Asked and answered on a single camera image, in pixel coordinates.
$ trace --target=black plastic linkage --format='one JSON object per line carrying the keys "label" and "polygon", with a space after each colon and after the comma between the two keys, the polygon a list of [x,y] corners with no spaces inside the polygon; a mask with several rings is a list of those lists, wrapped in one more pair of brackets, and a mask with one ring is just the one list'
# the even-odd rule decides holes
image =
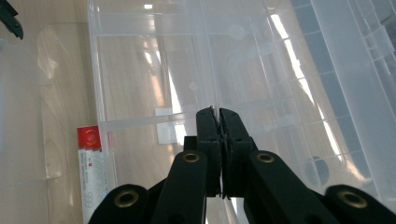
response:
{"label": "black plastic linkage", "polygon": [[339,223],[275,153],[251,152],[247,172],[273,223]]}
{"label": "black plastic linkage", "polygon": [[221,138],[218,122],[212,107],[200,110],[196,114],[197,150],[207,156],[207,196],[215,197],[221,193]]}
{"label": "black plastic linkage", "polygon": [[240,119],[212,107],[197,113],[197,136],[186,136],[168,177],[145,190],[135,185],[113,189],[90,224],[204,224],[206,197],[219,194],[222,159],[223,198],[243,197],[249,223],[396,223],[396,216],[359,189],[307,188],[275,153],[258,150]]}
{"label": "black plastic linkage", "polygon": [[150,223],[205,223],[206,170],[204,153],[177,154]]}
{"label": "black plastic linkage", "polygon": [[21,23],[15,19],[18,12],[9,4],[7,0],[0,0],[0,21],[16,37],[23,39],[23,30]]}
{"label": "black plastic linkage", "polygon": [[149,214],[149,193],[137,185],[111,190],[93,213],[90,224],[144,223]]}
{"label": "black plastic linkage", "polygon": [[329,187],[324,203],[342,223],[396,223],[396,216],[388,208],[367,193],[350,186]]}
{"label": "black plastic linkage", "polygon": [[239,115],[232,110],[220,109],[220,126],[224,138],[223,198],[244,197],[248,181],[248,155],[255,150]]}

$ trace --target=white label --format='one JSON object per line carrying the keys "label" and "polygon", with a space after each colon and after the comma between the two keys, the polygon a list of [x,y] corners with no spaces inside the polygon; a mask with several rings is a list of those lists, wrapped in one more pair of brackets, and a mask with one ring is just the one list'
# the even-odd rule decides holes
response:
{"label": "white label", "polygon": [[78,161],[83,223],[86,224],[107,194],[103,152],[80,149]]}

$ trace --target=red label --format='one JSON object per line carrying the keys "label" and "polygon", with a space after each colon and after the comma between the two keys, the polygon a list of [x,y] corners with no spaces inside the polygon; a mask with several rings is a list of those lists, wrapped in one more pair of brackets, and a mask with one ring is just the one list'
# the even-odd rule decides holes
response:
{"label": "red label", "polygon": [[100,149],[99,128],[97,125],[90,127],[77,128],[78,147]]}

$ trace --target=transparent plastic box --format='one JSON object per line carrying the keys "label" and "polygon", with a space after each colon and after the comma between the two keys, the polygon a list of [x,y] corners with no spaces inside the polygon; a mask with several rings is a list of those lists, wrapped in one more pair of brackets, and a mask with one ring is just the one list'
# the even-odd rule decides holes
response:
{"label": "transparent plastic box", "polygon": [[[165,178],[213,105],[309,188],[347,184],[396,211],[392,3],[386,16],[370,0],[89,0],[110,188]],[[209,223],[243,222],[239,200],[224,204]]]}
{"label": "transparent plastic box", "polygon": [[28,8],[23,40],[0,32],[0,223],[82,223],[76,128],[97,123],[88,23],[37,24]]}

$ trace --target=plastic box lid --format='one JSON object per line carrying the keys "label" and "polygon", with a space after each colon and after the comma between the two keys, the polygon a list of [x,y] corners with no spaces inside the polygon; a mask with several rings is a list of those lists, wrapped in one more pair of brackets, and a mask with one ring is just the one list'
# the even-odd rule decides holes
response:
{"label": "plastic box lid", "polygon": [[[195,113],[213,105],[239,113],[257,146],[280,155],[309,188],[347,184],[396,211],[396,61],[380,7],[89,0],[110,188],[165,178],[184,135],[196,135]],[[241,203],[233,207],[241,220]]]}

